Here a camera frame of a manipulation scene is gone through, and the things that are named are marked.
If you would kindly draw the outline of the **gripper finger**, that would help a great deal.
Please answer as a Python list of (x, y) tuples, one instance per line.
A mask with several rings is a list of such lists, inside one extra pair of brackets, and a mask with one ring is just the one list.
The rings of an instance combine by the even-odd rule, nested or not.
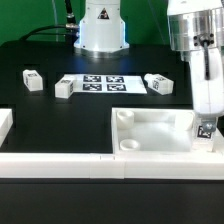
[(217, 120), (215, 118), (202, 118), (201, 125), (204, 132), (213, 133), (216, 131)]

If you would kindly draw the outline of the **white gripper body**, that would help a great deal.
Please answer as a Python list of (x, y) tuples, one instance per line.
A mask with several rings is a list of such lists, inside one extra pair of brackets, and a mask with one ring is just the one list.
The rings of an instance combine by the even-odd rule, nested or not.
[(201, 117), (219, 117), (224, 114), (224, 70), (218, 48), (208, 50), (209, 79), (205, 78), (203, 51), (190, 53), (190, 74), (194, 111)]

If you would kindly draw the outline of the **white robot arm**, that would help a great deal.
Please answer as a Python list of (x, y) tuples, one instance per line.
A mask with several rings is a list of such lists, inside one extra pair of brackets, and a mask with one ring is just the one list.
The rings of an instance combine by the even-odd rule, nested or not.
[[(76, 50), (93, 57), (128, 49), (121, 0), (86, 0)], [(190, 66), (193, 108), (205, 132), (224, 115), (224, 0), (168, 0), (170, 47)]]

